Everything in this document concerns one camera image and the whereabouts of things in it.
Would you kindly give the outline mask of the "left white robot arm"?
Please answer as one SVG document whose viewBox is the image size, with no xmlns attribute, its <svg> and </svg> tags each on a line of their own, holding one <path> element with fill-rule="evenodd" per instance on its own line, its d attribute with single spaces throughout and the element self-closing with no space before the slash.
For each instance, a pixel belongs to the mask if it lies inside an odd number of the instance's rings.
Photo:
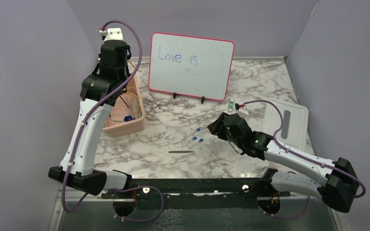
<svg viewBox="0 0 370 231">
<path fill-rule="evenodd" d="M 49 169 L 49 178 L 91 195 L 106 189 L 109 179 L 104 171 L 94 169 L 94 156 L 106 120 L 123 90 L 104 102 L 102 99 L 118 86 L 127 86 L 131 54 L 130 46 L 123 40 L 102 44 L 99 63 L 82 82 L 79 116 L 71 143 L 61 163 Z"/>
</svg>

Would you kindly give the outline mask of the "black metal rod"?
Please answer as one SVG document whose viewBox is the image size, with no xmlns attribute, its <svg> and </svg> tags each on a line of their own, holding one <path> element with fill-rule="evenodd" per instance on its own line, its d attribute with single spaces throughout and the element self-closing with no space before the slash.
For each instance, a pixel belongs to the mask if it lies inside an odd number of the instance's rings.
<svg viewBox="0 0 370 231">
<path fill-rule="evenodd" d="M 170 154 L 186 154 L 186 153 L 195 153 L 192 150 L 178 150 L 178 151 L 168 151 Z"/>
</svg>

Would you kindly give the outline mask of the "pink plastic bin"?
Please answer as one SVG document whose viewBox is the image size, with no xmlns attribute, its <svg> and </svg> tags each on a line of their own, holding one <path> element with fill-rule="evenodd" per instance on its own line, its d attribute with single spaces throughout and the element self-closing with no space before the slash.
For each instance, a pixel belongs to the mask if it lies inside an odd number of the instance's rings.
<svg viewBox="0 0 370 231">
<path fill-rule="evenodd" d="M 124 92 L 117 98 L 103 132 L 112 138 L 117 138 L 144 129 L 145 108 L 138 80 L 133 77 Z"/>
</svg>

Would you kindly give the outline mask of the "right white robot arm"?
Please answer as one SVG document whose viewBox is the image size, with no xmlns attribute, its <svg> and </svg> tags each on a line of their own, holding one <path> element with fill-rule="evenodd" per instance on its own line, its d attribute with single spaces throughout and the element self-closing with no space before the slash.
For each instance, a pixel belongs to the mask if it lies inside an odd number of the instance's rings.
<svg viewBox="0 0 370 231">
<path fill-rule="evenodd" d="M 259 182 L 266 196 L 274 192 L 295 192 L 320 198 L 325 205 L 342 213 L 351 209 L 361 186 L 350 161 L 316 157 L 289 147 L 273 136 L 253 131 L 237 114 L 222 113 L 207 126 L 210 134 L 237 146 L 243 154 L 284 165 L 298 175 L 275 171 Z"/>
</svg>

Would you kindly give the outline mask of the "graduated cylinder blue base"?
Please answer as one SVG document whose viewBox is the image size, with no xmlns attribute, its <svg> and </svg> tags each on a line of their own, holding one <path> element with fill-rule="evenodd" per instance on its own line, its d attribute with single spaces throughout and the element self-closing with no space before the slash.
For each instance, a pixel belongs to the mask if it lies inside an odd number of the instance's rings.
<svg viewBox="0 0 370 231">
<path fill-rule="evenodd" d="M 127 115 L 123 119 L 124 122 L 129 122 L 129 121 L 132 121 L 132 120 L 133 120 L 133 117 L 131 115 Z"/>
</svg>

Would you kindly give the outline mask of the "yellow rubber tube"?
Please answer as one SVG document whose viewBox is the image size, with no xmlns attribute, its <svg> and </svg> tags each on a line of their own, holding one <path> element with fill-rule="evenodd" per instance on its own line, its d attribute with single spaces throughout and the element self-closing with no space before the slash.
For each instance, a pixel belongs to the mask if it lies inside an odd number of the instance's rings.
<svg viewBox="0 0 370 231">
<path fill-rule="evenodd" d="M 134 100 L 135 102 L 137 102 L 137 100 L 140 101 L 140 97 L 133 91 L 124 92 L 120 96 L 126 101 L 128 105 L 129 102 L 131 102 L 132 100 Z"/>
</svg>

